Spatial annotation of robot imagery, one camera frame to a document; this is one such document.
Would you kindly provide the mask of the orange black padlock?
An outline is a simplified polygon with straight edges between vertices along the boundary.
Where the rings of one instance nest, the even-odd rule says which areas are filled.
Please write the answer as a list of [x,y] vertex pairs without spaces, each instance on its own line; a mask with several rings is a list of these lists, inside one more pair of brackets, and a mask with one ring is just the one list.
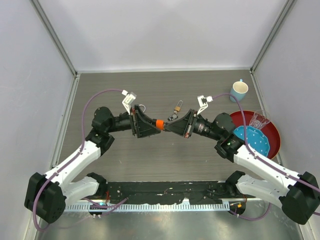
[[165,122],[161,119],[153,119],[152,124],[160,131],[164,130]]

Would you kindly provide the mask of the small brass padlock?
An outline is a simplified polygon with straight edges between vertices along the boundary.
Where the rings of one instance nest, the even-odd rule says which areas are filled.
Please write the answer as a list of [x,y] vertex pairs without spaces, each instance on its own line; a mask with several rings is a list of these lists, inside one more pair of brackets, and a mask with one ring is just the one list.
[[182,105],[183,105],[183,101],[182,101],[182,100],[179,100],[178,103],[177,103],[177,105],[174,107],[173,112],[174,112],[175,114],[179,113],[179,112],[181,111]]

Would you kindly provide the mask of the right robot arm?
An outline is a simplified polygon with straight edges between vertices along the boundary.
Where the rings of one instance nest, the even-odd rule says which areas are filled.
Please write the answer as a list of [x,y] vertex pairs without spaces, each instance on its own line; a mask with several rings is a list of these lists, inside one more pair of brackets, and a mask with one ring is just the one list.
[[255,196],[278,208],[292,221],[305,225],[320,206],[320,189],[317,179],[309,172],[300,174],[265,157],[247,140],[234,134],[236,126],[227,113],[219,114],[210,122],[194,110],[183,118],[163,124],[163,130],[189,138],[198,134],[216,140],[214,147],[224,159],[238,164],[260,176],[234,173],[226,184],[226,193],[233,198],[240,194]]

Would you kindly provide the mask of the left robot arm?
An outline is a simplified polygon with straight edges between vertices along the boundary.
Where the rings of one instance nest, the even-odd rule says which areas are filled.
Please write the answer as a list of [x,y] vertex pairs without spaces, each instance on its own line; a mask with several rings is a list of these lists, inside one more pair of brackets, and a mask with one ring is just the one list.
[[34,224],[37,218],[52,224],[67,206],[86,197],[100,200],[106,195],[107,181],[99,174],[92,172],[82,180],[73,180],[110,149],[115,140],[112,133],[132,130],[138,138],[149,137],[159,134],[165,122],[148,117],[138,105],[119,116],[103,106],[94,112],[91,126],[75,152],[46,173],[36,172],[30,177],[24,206],[32,212]]

